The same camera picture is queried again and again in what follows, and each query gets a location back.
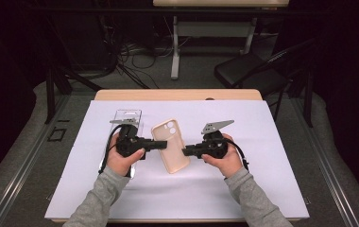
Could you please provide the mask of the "beige phone case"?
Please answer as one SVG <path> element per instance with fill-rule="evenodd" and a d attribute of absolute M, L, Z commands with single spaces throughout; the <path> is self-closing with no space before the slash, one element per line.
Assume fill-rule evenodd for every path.
<path fill-rule="evenodd" d="M 151 133 L 155 140 L 167 143 L 166 148 L 160 149 L 160 155 L 169 174 L 174 174 L 191 163 L 190 158 L 182 152 L 185 145 L 175 119 L 168 119 L 154 126 Z"/>

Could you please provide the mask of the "grey metal floor rail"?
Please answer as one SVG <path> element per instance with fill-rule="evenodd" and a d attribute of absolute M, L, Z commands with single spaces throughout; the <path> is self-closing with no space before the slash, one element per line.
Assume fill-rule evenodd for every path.
<path fill-rule="evenodd" d="M 323 175 L 324 181 L 330 190 L 340 216 L 345 223 L 345 226 L 359 227 L 359 221 L 351 208 L 350 202 L 347 199 L 343 188 L 334 174 L 332 165 L 330 164 L 328 156 L 316 135 L 315 129 L 311 128 L 304 118 L 302 102 L 297 98 L 291 98 L 290 102 L 297 114 L 299 123 L 303 127 L 313 153 L 316 156 L 316 162 Z"/>
<path fill-rule="evenodd" d="M 70 95 L 61 95 L 55 104 L 55 113 L 46 121 L 44 95 L 37 97 L 28 122 L 0 164 L 0 226 L 14 204 L 26 179 L 41 154 L 41 147 L 53 130 L 54 124 L 68 102 Z"/>

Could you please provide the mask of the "white table sheet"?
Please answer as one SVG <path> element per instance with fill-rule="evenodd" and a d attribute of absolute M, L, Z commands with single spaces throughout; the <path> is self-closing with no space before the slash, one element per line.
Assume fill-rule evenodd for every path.
<path fill-rule="evenodd" d="M 176 120 L 187 145 L 201 141 L 206 124 L 228 121 L 223 131 L 245 153 L 251 174 L 270 200 L 287 218 L 308 218 L 271 112 L 265 102 L 256 100 L 93 101 L 45 213 L 47 218 L 69 218 L 92 189 L 119 110 L 141 111 L 143 137 L 150 137 L 152 128 L 163 121 Z M 242 217 L 239 204 L 215 167 L 193 158 L 190 165 L 170 174 L 156 150 L 136 164 L 133 179 L 110 210 L 110 219 L 120 222 L 229 221 Z"/>

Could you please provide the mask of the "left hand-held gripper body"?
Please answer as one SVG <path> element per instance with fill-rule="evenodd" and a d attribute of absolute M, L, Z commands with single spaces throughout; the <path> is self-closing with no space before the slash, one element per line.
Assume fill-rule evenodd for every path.
<path fill-rule="evenodd" d="M 144 137 L 137 135 L 138 123 L 135 118 L 112 120 L 112 123 L 117 123 L 111 134 L 115 135 L 118 131 L 115 147 L 120 155 L 129 157 L 138 149 L 146 148 Z"/>

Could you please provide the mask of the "black folding chair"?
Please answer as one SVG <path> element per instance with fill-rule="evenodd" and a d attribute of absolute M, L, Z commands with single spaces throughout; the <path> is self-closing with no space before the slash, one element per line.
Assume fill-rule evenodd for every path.
<path fill-rule="evenodd" d="M 219 63 L 214 68 L 215 78 L 230 89 L 255 89 L 262 97 L 278 93 L 274 119 L 277 119 L 285 88 L 304 69 L 304 63 L 314 48 L 314 39 L 285 48 L 266 60 L 247 53 Z"/>

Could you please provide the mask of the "clear plastic storage bin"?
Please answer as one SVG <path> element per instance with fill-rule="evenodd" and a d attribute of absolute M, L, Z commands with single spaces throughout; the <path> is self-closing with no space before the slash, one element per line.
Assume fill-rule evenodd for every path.
<path fill-rule="evenodd" d="M 127 118 L 135 118 L 137 123 L 138 123 L 138 131 L 140 129 L 140 123 L 141 123 L 141 117 L 142 117 L 142 111 L 141 110 L 118 110 L 115 113 L 115 116 L 112 120 L 121 120 L 121 119 L 127 119 Z M 112 123 L 112 120 L 110 121 L 111 123 L 111 131 L 108 137 L 108 141 L 105 147 L 105 153 L 103 156 L 103 159 L 100 163 L 99 166 L 99 170 L 98 173 L 102 173 L 104 171 L 104 169 L 107 166 L 107 159 L 108 159 L 108 155 L 109 155 L 109 146 L 110 146 L 110 142 L 111 139 L 113 137 L 113 135 L 111 134 L 113 129 L 117 126 L 117 123 Z"/>

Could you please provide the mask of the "black metal stand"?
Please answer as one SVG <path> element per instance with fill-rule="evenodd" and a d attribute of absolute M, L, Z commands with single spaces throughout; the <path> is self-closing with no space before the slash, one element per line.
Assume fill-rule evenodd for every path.
<path fill-rule="evenodd" d="M 304 63 L 298 69 L 291 83 L 289 96 L 291 98 L 300 97 L 303 94 L 302 116 L 306 124 L 312 128 L 312 102 L 313 102 L 313 82 L 311 64 Z"/>
<path fill-rule="evenodd" d="M 72 94 L 73 88 L 69 83 L 69 79 L 74 79 L 79 83 L 91 88 L 93 91 L 99 91 L 101 86 L 89 81 L 73 70 L 58 64 L 51 64 L 46 74 L 46 99 L 47 99 L 47 117 L 45 123 L 51 122 L 56 114 L 55 89 L 58 89 L 63 95 Z"/>

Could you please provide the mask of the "person's right hand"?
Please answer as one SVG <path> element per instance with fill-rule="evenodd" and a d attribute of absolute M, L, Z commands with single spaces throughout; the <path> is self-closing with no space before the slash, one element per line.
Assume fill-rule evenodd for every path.
<path fill-rule="evenodd" d="M 243 167 L 237 148 L 233 144 L 228 144 L 227 154 L 222 159 L 216 159 L 209 154 L 203 154 L 202 159 L 205 163 L 217 167 L 225 178 L 230 178 Z"/>

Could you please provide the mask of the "black square floor frame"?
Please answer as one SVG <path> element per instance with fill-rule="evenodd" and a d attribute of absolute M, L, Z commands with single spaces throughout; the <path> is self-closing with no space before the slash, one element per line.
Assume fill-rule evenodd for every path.
<path fill-rule="evenodd" d="M 55 127 L 49 134 L 47 141 L 48 142 L 60 142 L 66 133 L 66 129 Z"/>

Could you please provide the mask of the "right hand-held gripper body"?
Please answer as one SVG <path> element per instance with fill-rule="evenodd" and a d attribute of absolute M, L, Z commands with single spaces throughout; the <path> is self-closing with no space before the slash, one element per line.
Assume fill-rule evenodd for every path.
<path fill-rule="evenodd" d="M 201 143 L 201 149 L 197 153 L 197 158 L 201 158 L 202 154 L 209 154 L 218 159 L 223 158 L 227 153 L 228 146 L 220 129 L 232 123 L 233 120 L 207 123 L 201 132 L 203 134 L 203 141 Z"/>

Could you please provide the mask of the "person's left hand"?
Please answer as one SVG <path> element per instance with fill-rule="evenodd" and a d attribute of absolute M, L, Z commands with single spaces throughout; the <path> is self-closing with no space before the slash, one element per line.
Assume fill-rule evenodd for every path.
<path fill-rule="evenodd" d="M 115 144 L 118 137 L 119 134 L 116 133 L 111 139 L 107 166 L 118 175 L 126 176 L 130 167 L 144 156 L 145 150 L 140 148 L 129 157 L 123 157 L 116 151 Z"/>

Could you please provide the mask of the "white metal-frame desk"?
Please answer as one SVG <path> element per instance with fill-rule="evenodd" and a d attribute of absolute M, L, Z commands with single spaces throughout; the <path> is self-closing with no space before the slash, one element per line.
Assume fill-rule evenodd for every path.
<path fill-rule="evenodd" d="M 153 6 L 162 9 L 268 9 L 286 8 L 289 0 L 153 0 Z M 248 53 L 256 27 L 257 18 L 242 19 L 240 22 L 225 22 L 223 19 L 196 19 L 183 21 L 173 17 L 172 45 L 173 60 L 171 79 L 179 78 L 179 37 L 242 37 L 246 39 L 241 53 Z"/>

